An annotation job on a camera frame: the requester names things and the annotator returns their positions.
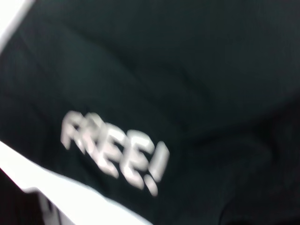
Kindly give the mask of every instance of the dark green cloth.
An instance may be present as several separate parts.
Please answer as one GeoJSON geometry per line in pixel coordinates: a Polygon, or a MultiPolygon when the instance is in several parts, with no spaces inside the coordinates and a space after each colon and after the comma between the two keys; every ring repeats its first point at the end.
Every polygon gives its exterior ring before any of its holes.
{"type": "Polygon", "coordinates": [[[0,55],[0,140],[155,225],[300,216],[293,196],[273,208],[274,194],[299,179],[289,114],[297,109],[288,106],[300,90],[299,8],[295,0],[37,1],[0,55]],[[71,110],[164,141],[170,159],[158,197],[101,173],[74,143],[66,151],[61,123],[71,110]]]}

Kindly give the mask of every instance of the white surface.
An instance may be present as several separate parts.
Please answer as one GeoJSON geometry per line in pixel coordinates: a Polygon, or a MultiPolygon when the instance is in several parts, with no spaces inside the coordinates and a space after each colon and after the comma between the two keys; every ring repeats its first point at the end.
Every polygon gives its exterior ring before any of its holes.
{"type": "MultiPolygon", "coordinates": [[[[0,53],[32,0],[0,0],[0,53]]],[[[76,225],[149,225],[94,189],[48,171],[0,142],[0,168],[24,192],[40,191],[76,225]]]]}
{"type": "Polygon", "coordinates": [[[0,0],[0,52],[34,0],[0,0]]]}

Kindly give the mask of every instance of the t-shirt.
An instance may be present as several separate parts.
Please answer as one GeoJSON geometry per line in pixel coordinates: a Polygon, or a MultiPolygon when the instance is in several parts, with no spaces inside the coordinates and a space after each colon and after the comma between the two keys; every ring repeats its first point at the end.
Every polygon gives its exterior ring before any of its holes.
{"type": "Polygon", "coordinates": [[[37,1],[0,55],[0,140],[154,225],[295,221],[299,7],[37,1]]]}

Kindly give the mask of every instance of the exclamation mark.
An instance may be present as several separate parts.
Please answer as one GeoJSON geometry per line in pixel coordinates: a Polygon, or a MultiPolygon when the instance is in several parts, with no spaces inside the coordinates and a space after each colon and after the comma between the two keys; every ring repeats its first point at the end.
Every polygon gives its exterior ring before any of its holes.
{"type": "Polygon", "coordinates": [[[158,195],[158,188],[155,182],[161,181],[168,164],[169,156],[170,152],[165,143],[159,142],[148,166],[148,170],[153,178],[149,175],[144,176],[145,184],[153,196],[158,195]]]}

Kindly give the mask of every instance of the black fabric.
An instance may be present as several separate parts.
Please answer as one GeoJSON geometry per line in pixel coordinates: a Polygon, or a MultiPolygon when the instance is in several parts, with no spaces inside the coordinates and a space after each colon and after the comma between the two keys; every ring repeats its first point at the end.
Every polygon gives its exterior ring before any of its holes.
{"type": "Polygon", "coordinates": [[[0,140],[155,225],[294,220],[299,7],[38,1],[0,55],[0,140]],[[164,141],[159,195],[103,174],[74,143],[66,151],[71,110],[164,141]]]}
{"type": "Polygon", "coordinates": [[[25,194],[0,170],[0,224],[44,225],[35,193],[25,194]]]}

